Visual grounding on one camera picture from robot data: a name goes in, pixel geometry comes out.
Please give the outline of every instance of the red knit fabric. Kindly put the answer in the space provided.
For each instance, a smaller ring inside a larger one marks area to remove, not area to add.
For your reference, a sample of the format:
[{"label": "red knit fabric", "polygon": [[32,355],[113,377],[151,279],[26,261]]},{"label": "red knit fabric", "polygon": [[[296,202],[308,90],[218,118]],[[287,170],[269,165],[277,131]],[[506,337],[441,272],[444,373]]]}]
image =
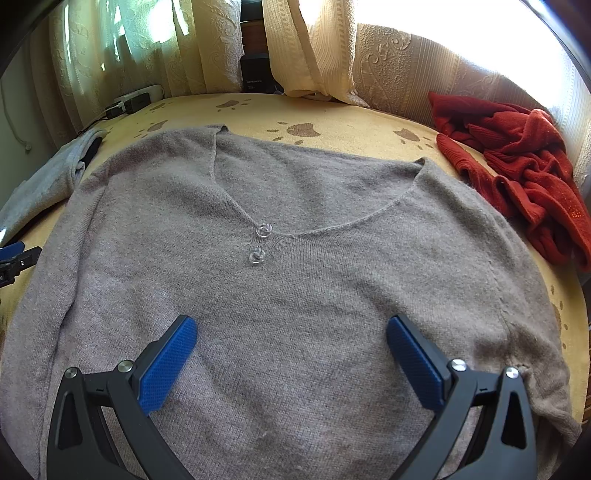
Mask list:
[{"label": "red knit fabric", "polygon": [[[430,92],[437,146],[504,216],[523,217],[527,238],[553,264],[574,253],[591,270],[591,218],[573,181],[564,141],[550,116],[510,103]],[[457,143],[483,152],[493,176]]]}]

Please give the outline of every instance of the button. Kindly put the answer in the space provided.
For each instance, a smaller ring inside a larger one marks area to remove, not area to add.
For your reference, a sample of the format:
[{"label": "button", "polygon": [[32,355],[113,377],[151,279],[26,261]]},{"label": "button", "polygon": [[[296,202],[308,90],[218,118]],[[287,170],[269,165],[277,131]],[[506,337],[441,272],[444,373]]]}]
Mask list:
[{"label": "button", "polygon": [[268,238],[269,236],[271,236],[272,232],[273,226],[270,223],[263,223],[262,225],[256,227],[256,234],[260,238]]},{"label": "button", "polygon": [[251,264],[258,265],[265,261],[266,256],[267,254],[261,247],[256,247],[248,254],[248,259],[251,261]]}]

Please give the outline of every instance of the lace curtain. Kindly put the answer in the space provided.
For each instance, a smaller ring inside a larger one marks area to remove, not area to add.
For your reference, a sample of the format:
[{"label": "lace curtain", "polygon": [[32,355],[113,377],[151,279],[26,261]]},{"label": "lace curtain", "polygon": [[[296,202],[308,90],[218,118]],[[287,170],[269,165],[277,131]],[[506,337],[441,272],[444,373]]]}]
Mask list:
[{"label": "lace curtain", "polygon": [[118,96],[240,92],[240,0],[66,0],[33,32],[31,65],[57,146]]},{"label": "lace curtain", "polygon": [[317,98],[365,102],[429,126],[429,90],[545,108],[583,183],[591,166],[591,95],[558,40],[519,0],[263,6],[271,69],[287,82],[286,94],[316,91]]},{"label": "lace curtain", "polygon": [[353,87],[352,0],[263,0],[269,60],[286,95],[368,106]]}]

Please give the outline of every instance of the light gray cloth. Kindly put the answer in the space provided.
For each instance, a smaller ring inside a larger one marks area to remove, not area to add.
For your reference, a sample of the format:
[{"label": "light gray cloth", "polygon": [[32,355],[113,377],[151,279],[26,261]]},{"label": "light gray cloth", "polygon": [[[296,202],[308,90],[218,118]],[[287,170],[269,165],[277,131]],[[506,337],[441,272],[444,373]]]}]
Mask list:
[{"label": "light gray cloth", "polygon": [[2,431],[44,478],[64,370],[134,359],[186,314],[199,340],[152,419],[196,479],[388,479],[431,419],[387,347],[397,313],[449,358],[518,366],[547,476],[580,432],[569,371],[537,267],[477,192],[430,160],[167,131],[98,168],[51,234],[7,334]]},{"label": "light gray cloth", "polygon": [[84,175],[84,158],[92,142],[107,134],[91,128],[62,146],[30,179],[22,182],[0,210],[0,247],[35,215],[72,195]]}]

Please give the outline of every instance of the yellow bedspread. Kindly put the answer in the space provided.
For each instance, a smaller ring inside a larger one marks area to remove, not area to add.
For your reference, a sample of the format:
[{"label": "yellow bedspread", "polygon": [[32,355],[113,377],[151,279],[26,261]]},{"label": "yellow bedspread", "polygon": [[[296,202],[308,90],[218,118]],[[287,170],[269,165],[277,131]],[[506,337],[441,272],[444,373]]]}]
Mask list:
[{"label": "yellow bedspread", "polygon": [[[324,148],[369,157],[413,161],[427,156],[456,176],[437,149],[437,132],[418,123],[350,105],[294,99],[279,95],[219,94],[164,99],[138,113],[104,121],[109,131],[84,178],[113,153],[162,129],[226,124],[239,135]],[[466,147],[486,165],[481,154]],[[43,246],[65,202],[53,207],[22,240],[27,248]],[[560,325],[563,353],[571,372],[573,416],[583,418],[589,375],[589,337],[583,293],[574,266],[549,265],[530,246],[548,288]],[[33,268],[24,271],[14,285],[0,290],[0,339],[30,280]]]}]

